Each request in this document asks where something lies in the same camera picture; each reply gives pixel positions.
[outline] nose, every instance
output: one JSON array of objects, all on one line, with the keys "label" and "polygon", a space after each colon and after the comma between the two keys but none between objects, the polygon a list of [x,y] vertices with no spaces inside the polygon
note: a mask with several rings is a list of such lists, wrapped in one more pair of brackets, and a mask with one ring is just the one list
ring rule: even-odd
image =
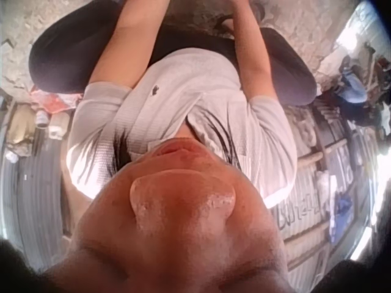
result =
[{"label": "nose", "polygon": [[233,212],[235,191],[214,176],[169,170],[133,182],[130,202],[139,232],[218,236]]}]

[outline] graffiti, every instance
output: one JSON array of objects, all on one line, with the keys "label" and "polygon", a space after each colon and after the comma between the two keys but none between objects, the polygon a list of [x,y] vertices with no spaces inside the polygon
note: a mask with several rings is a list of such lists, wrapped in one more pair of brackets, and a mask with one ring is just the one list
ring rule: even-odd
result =
[{"label": "graffiti", "polygon": [[277,223],[280,231],[286,226],[303,220],[308,215],[317,215],[320,212],[319,202],[316,196],[306,194],[302,199],[295,202],[285,200],[278,205]]}]

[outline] lips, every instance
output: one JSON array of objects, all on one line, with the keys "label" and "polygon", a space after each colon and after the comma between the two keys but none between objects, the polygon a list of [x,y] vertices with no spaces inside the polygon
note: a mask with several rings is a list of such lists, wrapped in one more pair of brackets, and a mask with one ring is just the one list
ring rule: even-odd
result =
[{"label": "lips", "polygon": [[177,151],[186,150],[190,153],[199,154],[214,158],[213,155],[202,144],[194,139],[178,138],[170,139],[159,146],[153,153],[153,157],[163,156],[165,154],[175,153]]}]

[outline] black pants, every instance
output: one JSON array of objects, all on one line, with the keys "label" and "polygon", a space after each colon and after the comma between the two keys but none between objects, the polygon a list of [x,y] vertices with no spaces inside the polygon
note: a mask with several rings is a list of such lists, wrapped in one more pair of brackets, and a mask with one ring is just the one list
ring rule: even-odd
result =
[{"label": "black pants", "polygon": [[[30,54],[29,68],[35,85],[47,92],[82,93],[112,36],[121,9],[114,1],[94,0],[47,29]],[[310,70],[278,32],[261,31],[281,103],[294,106],[311,103],[316,97],[316,82]],[[237,67],[233,40],[181,32],[165,25],[158,34],[150,65],[183,48],[218,52]]]}]

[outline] concrete ground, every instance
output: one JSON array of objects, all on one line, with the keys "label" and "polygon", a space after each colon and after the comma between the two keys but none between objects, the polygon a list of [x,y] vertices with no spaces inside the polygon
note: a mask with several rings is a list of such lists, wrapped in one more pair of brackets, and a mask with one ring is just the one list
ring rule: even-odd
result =
[{"label": "concrete ground", "polygon": [[[27,68],[31,45],[51,24],[90,0],[0,0],[1,88],[18,101],[29,101],[32,87]],[[359,0],[254,0],[266,9],[263,26],[277,29],[320,81],[321,61]],[[172,0],[166,22],[182,29],[213,33],[216,19],[230,13],[228,0]]]}]

